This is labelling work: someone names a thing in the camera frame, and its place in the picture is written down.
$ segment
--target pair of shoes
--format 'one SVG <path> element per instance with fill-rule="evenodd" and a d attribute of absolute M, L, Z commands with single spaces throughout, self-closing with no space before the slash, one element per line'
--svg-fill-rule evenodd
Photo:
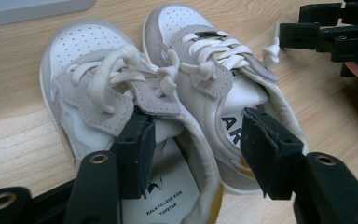
<path fill-rule="evenodd" d="M 178 100 L 177 54 L 169 50 L 167 60 L 149 63 L 107 22 L 78 21 L 46 47 L 43 98 L 76 167 L 94 151 L 117 154 L 124 223 L 214 223 L 223 195 L 218 168 Z M 132 143 L 139 148 L 125 147 Z"/>
<path fill-rule="evenodd" d="M 242 110 L 270 114 L 308 147 L 295 113 L 269 68 L 279 61 L 279 39 L 263 49 L 264 62 L 238 39 L 214 28 L 191 7 L 168 4 L 156 8 L 143 30 L 147 60 L 166 66 L 167 49 L 179 56 L 176 79 L 179 100 L 197 120 L 210 144 L 225 189 L 234 194 L 259 190 L 240 151 Z"/>

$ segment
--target metal ring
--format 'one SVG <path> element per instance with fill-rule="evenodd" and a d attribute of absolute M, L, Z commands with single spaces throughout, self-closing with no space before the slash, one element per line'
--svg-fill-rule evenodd
<path fill-rule="evenodd" d="M 99 163 L 103 163 L 103 162 L 107 161 L 108 159 L 109 159 L 108 156 L 106 156 L 104 154 L 98 154 L 98 155 L 91 157 L 89 159 L 89 161 L 94 164 L 99 164 Z"/>
<path fill-rule="evenodd" d="M 3 200 L 2 202 L 0 202 L 0 210 L 14 203 L 16 199 L 17 199 L 17 195 L 15 193 L 8 192 L 8 191 L 0 193 L 0 200 Z"/>
<path fill-rule="evenodd" d="M 323 155 L 316 156 L 315 160 L 323 165 L 328 165 L 328 166 L 334 166 L 337 164 L 334 160 Z"/>

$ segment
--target white shoelace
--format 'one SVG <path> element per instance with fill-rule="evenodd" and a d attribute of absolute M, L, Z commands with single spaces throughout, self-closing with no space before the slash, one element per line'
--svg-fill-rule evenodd
<path fill-rule="evenodd" d="M 279 23 L 276 23 L 273 44 L 263 48 L 263 63 L 268 68 L 274 67 L 279 62 L 278 54 L 280 47 L 278 32 Z M 200 74 L 203 80 L 216 79 L 214 63 L 209 60 L 212 55 L 218 63 L 225 66 L 228 70 L 249 65 L 242 54 L 252 55 L 252 50 L 241 44 L 238 39 L 230 37 L 229 34 L 223 31 L 218 31 L 217 37 L 208 38 L 200 38 L 198 35 L 190 33 L 182 38 L 183 43 L 188 41 L 194 41 L 188 49 L 190 55 L 200 50 L 200 54 L 197 57 L 199 65 L 181 63 L 180 68 L 191 75 Z"/>
<path fill-rule="evenodd" d="M 94 105 L 102 111 L 114 113 L 115 109 L 104 98 L 105 88 L 114 88 L 126 81 L 138 80 L 146 82 L 144 75 L 140 71 L 157 75 L 159 81 L 159 87 L 155 91 L 157 97 L 170 95 L 175 91 L 176 85 L 174 81 L 179 70 L 179 57 L 173 50 L 168 52 L 168 57 L 173 66 L 158 68 L 142 59 L 139 50 L 135 46 L 126 45 L 120 49 L 114 49 L 101 62 L 73 64 L 69 66 L 68 72 L 74 72 L 72 83 L 77 86 L 86 72 L 95 68 L 96 71 L 88 87 L 89 97 Z M 125 86 L 124 95 L 134 100 L 134 92 L 127 85 Z"/>

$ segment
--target shoe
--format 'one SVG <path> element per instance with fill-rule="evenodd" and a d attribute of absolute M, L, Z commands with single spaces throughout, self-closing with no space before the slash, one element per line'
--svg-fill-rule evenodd
<path fill-rule="evenodd" d="M 135 175 L 147 177 L 147 185 L 141 181 L 129 186 L 138 189 L 135 196 L 144 197 L 124 197 L 124 223 L 215 222 L 220 209 L 223 187 L 213 153 L 177 99 L 177 55 L 169 52 L 168 60 L 173 65 L 148 63 L 118 28 L 94 20 L 62 28 L 42 58 L 43 98 L 76 167 L 91 152 L 113 150 L 119 164 L 140 167 Z M 120 160 L 128 152 L 117 149 L 116 141 L 124 136 L 124 141 L 134 142 L 135 135 L 125 136 L 133 131 L 137 116 L 147 116 L 153 124 L 155 131 L 146 142 L 155 147 L 135 153 L 135 161 L 125 156 Z M 126 181 L 139 180 L 118 170 Z M 126 184 L 120 183 L 120 195 Z"/>
<path fill-rule="evenodd" d="M 276 85 L 277 76 L 267 68 L 278 61 L 278 37 L 274 41 L 264 50 L 266 60 L 261 63 L 238 39 L 218 31 L 197 10 L 178 4 L 156 8 L 144 24 L 143 51 L 149 62 L 166 66 L 167 49 L 177 52 L 179 99 L 203 130 L 230 193 L 259 191 L 240 151 L 245 107 L 269 113 L 306 143 L 295 113 Z"/>

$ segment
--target wooden table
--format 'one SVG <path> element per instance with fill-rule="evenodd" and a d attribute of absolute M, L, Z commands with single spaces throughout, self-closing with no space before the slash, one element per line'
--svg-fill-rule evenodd
<path fill-rule="evenodd" d="M 25 186 L 36 196 L 75 177 L 42 100 L 39 64 L 49 38 L 67 22 L 112 22 L 141 47 L 147 15 L 164 1 L 98 0 L 89 10 L 0 26 L 0 188 Z M 254 50 L 271 44 L 275 21 L 296 22 L 298 1 L 180 1 Z M 339 76 L 329 54 L 287 49 L 274 68 L 308 137 L 310 151 L 344 161 L 358 178 L 358 80 Z M 296 223 L 293 200 L 224 195 L 218 223 Z"/>

